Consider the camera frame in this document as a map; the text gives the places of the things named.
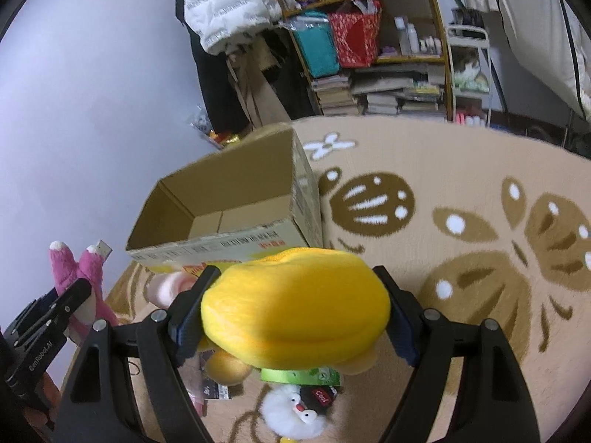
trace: teal bag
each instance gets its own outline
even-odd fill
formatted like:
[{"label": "teal bag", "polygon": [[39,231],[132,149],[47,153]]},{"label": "teal bag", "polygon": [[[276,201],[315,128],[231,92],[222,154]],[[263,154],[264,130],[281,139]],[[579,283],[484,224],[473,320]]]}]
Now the teal bag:
[{"label": "teal bag", "polygon": [[294,35],[314,78],[336,75],[337,60],[329,19],[321,11],[307,11],[295,18]]}]

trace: green tag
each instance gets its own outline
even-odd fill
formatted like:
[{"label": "green tag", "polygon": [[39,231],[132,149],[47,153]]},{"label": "green tag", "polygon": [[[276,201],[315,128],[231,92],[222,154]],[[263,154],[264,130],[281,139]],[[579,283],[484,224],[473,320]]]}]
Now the green tag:
[{"label": "green tag", "polygon": [[341,386],[341,375],[324,366],[312,370],[261,370],[261,380],[287,384],[321,384],[323,386]]}]

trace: white puffer jacket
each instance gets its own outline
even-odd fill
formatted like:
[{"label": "white puffer jacket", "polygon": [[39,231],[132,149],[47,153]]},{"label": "white puffer jacket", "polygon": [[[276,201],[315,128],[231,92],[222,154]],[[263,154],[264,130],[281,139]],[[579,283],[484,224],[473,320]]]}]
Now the white puffer jacket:
[{"label": "white puffer jacket", "polygon": [[212,55],[232,53],[281,17],[277,0],[184,0],[185,21]]}]

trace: plush toy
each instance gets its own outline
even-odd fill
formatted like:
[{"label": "plush toy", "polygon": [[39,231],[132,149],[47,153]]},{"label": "plush toy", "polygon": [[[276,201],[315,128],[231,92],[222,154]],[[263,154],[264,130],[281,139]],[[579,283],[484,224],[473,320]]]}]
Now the plush toy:
[{"label": "plush toy", "polygon": [[49,245],[51,271],[58,295],[78,278],[86,278],[92,286],[91,296],[74,312],[68,327],[70,339],[78,346],[82,345],[90,327],[99,318],[117,325],[117,317],[113,310],[103,301],[103,257],[96,246],[89,246],[82,252],[80,261],[74,259],[72,251],[62,241],[54,241]]},{"label": "plush toy", "polygon": [[332,386],[281,384],[265,395],[261,415],[282,442],[317,438],[328,425],[336,395]]},{"label": "plush toy", "polygon": [[231,386],[253,367],[367,370],[376,360],[374,343],[386,328],[390,300],[361,258],[292,248],[228,268],[203,295],[201,314],[217,350],[205,369]]}]

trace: open cardboard box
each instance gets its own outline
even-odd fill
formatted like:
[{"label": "open cardboard box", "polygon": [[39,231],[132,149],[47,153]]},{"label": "open cardboard box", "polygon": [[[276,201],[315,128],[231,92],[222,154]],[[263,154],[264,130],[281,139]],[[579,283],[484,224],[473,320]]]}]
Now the open cardboard box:
[{"label": "open cardboard box", "polygon": [[198,275],[299,246],[322,246],[318,187],[295,131],[276,124],[159,180],[126,251]]}]

